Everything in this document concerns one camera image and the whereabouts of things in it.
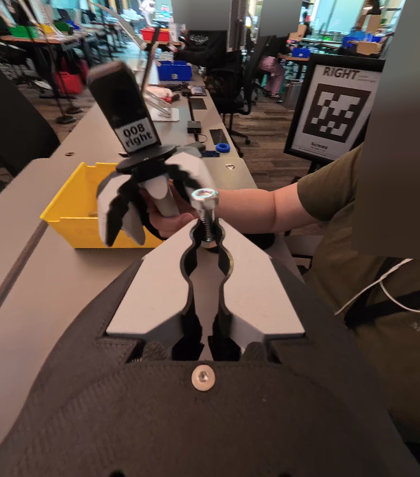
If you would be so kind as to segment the black textured pad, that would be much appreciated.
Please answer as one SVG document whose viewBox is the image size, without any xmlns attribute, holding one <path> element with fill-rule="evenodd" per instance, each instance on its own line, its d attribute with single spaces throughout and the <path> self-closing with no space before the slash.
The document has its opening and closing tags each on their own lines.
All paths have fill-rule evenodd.
<svg viewBox="0 0 420 477">
<path fill-rule="evenodd" d="M 275 242 L 275 234 L 274 233 L 265 233 L 265 234 L 241 234 L 237 232 L 237 235 L 241 235 L 248 239 L 250 242 L 255 244 L 261 250 L 266 250 L 271 247 Z M 213 245 L 207 248 L 207 251 L 210 253 L 218 253 L 219 247 L 218 245 Z"/>
</svg>

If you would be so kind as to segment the person in olive shirt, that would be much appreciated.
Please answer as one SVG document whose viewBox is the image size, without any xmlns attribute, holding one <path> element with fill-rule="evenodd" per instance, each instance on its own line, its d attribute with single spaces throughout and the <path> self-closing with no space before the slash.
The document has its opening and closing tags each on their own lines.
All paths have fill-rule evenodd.
<svg viewBox="0 0 420 477">
<path fill-rule="evenodd" d="M 305 281 L 352 333 L 386 392 L 404 439 L 420 443 L 420 260 L 351 250 L 363 144 L 299 180 L 305 210 L 326 222 Z"/>
</svg>

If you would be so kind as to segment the yellow plastic bin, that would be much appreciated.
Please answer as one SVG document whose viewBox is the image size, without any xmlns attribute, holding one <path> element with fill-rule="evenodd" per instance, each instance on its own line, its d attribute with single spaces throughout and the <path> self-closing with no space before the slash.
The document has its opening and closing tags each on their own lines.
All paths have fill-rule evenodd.
<svg viewBox="0 0 420 477">
<path fill-rule="evenodd" d="M 116 172 L 117 163 L 81 163 L 64 182 L 40 218 L 58 232 L 73 248 L 109 248 L 100 239 L 97 190 L 99 184 Z M 155 248 L 163 240 L 144 225 L 146 240 L 136 244 L 120 231 L 110 248 Z"/>
</svg>

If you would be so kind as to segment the person's right hand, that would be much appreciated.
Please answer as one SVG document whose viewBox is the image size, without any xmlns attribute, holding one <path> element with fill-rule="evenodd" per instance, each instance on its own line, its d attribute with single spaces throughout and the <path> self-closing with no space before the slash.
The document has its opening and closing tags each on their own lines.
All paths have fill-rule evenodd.
<svg viewBox="0 0 420 477">
<path fill-rule="evenodd" d="M 198 213 L 187 203 L 174 187 L 172 180 L 169 181 L 170 192 L 176 202 L 179 214 L 175 217 L 164 217 L 161 215 L 154 203 L 151 195 L 141 189 L 140 193 L 147 204 L 147 212 L 150 224 L 158 231 L 159 235 L 167 239 L 177 233 L 180 229 L 198 218 Z"/>
</svg>

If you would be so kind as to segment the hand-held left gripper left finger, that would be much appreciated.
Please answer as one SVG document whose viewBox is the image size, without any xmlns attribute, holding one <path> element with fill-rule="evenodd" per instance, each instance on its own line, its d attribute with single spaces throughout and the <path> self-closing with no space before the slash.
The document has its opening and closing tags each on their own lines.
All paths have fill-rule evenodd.
<svg viewBox="0 0 420 477">
<path fill-rule="evenodd" d="M 201 323 L 190 279 L 201 244 L 195 219 L 148 253 L 129 284 L 106 333 L 159 342 L 173 360 L 198 360 Z"/>
</svg>

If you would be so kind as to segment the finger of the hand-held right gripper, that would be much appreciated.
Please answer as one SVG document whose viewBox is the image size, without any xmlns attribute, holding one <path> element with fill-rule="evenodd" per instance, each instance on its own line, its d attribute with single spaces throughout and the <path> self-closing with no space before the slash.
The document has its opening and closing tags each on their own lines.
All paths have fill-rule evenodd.
<svg viewBox="0 0 420 477">
<path fill-rule="evenodd" d="M 106 247 L 112 247 L 120 231 L 139 246 L 146 235 L 142 212 L 145 211 L 140 188 L 131 175 L 113 172 L 98 186 L 98 225 L 100 239 Z"/>
<path fill-rule="evenodd" d="M 193 191 L 201 188 L 217 189 L 202 158 L 180 152 L 165 160 L 165 168 L 178 194 L 188 204 Z"/>
</svg>

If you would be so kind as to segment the grey metal container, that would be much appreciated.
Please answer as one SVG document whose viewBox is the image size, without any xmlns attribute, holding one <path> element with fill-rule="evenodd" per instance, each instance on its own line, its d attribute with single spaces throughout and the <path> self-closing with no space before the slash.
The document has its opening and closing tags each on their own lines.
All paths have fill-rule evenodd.
<svg viewBox="0 0 420 477">
<path fill-rule="evenodd" d="M 282 104 L 287 109 L 296 108 L 303 80 L 290 80 L 285 84 Z"/>
</svg>

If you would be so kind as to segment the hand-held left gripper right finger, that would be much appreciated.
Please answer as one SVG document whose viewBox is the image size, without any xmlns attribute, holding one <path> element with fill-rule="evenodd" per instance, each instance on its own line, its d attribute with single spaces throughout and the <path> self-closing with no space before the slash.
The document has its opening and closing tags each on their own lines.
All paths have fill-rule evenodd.
<svg viewBox="0 0 420 477">
<path fill-rule="evenodd" d="M 239 360 L 251 343 L 298 339 L 304 328 L 282 282 L 285 266 L 224 220 L 215 221 L 219 286 L 212 325 L 213 360 Z"/>
</svg>

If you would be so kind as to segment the black office chair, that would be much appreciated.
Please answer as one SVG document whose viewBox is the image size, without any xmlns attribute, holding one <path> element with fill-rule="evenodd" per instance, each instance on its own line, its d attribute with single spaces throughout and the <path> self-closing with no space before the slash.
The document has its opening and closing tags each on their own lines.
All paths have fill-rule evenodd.
<svg viewBox="0 0 420 477">
<path fill-rule="evenodd" d="M 59 146 L 52 126 L 0 70 L 0 166 L 15 178 Z"/>
<path fill-rule="evenodd" d="M 224 63 L 211 70 L 211 79 L 214 84 L 209 89 L 210 95 L 223 122 L 226 116 L 230 117 L 226 127 L 231 139 L 234 136 L 243 138 L 245 145 L 250 145 L 247 135 L 233 130 L 235 115 L 248 116 L 252 111 L 252 94 L 255 89 L 255 79 L 260 61 L 266 46 L 273 36 L 262 36 L 257 39 L 249 58 L 243 60 L 241 50 L 226 53 Z"/>
</svg>

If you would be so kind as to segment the wooden workbench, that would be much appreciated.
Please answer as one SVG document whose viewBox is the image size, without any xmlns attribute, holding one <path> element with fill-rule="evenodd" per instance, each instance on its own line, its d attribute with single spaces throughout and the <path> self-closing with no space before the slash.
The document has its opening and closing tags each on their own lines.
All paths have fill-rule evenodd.
<svg viewBox="0 0 420 477">
<path fill-rule="evenodd" d="M 91 37 L 91 33 L 86 32 L 77 32 L 73 33 L 72 35 L 64 35 L 64 36 L 50 36 L 45 38 L 20 38 L 14 37 L 12 35 L 3 35 L 0 36 L 0 40 L 4 42 L 12 42 L 12 43 L 31 43 L 31 44 L 38 44 L 38 45 L 71 45 L 81 43 L 82 40 L 85 40 Z"/>
</svg>

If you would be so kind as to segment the black light stand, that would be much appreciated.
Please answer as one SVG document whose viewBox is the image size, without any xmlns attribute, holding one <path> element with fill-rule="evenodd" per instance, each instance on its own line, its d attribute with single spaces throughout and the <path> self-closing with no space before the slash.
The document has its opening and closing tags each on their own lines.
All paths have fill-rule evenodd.
<svg viewBox="0 0 420 477">
<path fill-rule="evenodd" d="M 60 116 L 56 119 L 56 122 L 58 124 L 72 124 L 76 122 L 76 117 L 75 115 L 80 112 L 81 110 L 79 108 L 76 108 L 74 104 L 72 103 L 72 99 L 70 96 L 66 94 L 62 94 L 60 91 L 55 79 L 54 79 L 54 72 L 56 71 L 56 58 L 52 52 L 52 48 L 50 45 L 46 46 L 46 49 L 48 51 L 48 56 L 50 58 L 51 62 L 51 73 L 50 73 L 50 79 L 52 80 L 52 86 L 53 86 L 53 92 L 54 96 L 56 98 L 57 104 L 58 104 L 58 109 L 60 111 Z M 66 109 L 63 109 L 61 103 L 60 103 L 60 98 L 64 97 L 65 100 L 68 102 L 68 107 Z"/>
</svg>

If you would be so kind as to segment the black framed marker sign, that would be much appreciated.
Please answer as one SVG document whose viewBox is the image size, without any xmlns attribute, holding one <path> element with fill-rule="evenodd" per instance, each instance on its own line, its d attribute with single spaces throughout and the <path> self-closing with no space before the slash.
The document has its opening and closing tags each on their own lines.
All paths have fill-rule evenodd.
<svg viewBox="0 0 420 477">
<path fill-rule="evenodd" d="M 364 140 L 385 60 L 311 54 L 284 152 L 326 165 Z"/>
</svg>

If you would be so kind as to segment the silver bolt with nut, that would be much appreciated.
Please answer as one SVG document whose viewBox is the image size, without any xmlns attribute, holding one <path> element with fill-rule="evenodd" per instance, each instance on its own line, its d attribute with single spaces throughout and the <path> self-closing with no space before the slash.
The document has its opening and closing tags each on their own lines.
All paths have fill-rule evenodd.
<svg viewBox="0 0 420 477">
<path fill-rule="evenodd" d="M 197 211 L 215 210 L 219 205 L 219 192 L 211 188 L 200 188 L 189 196 L 191 206 Z"/>
</svg>

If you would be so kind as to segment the silver hex bolt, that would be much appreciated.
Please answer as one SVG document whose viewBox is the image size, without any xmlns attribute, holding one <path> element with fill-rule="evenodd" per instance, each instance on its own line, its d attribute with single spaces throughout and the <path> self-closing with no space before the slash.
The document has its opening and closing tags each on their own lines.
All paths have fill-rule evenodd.
<svg viewBox="0 0 420 477">
<path fill-rule="evenodd" d="M 204 239 L 202 240 L 202 247 L 207 249 L 215 248 L 216 244 L 216 225 L 215 225 L 215 211 L 217 206 L 209 207 L 199 210 L 200 222 L 204 228 Z"/>
</svg>

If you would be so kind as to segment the red tool case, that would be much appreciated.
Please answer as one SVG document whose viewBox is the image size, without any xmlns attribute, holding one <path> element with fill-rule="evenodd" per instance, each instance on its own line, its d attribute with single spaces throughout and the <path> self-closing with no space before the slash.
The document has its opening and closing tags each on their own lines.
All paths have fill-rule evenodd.
<svg viewBox="0 0 420 477">
<path fill-rule="evenodd" d="M 83 77 L 81 73 L 55 71 L 54 79 L 62 94 L 76 95 L 83 92 Z"/>
</svg>

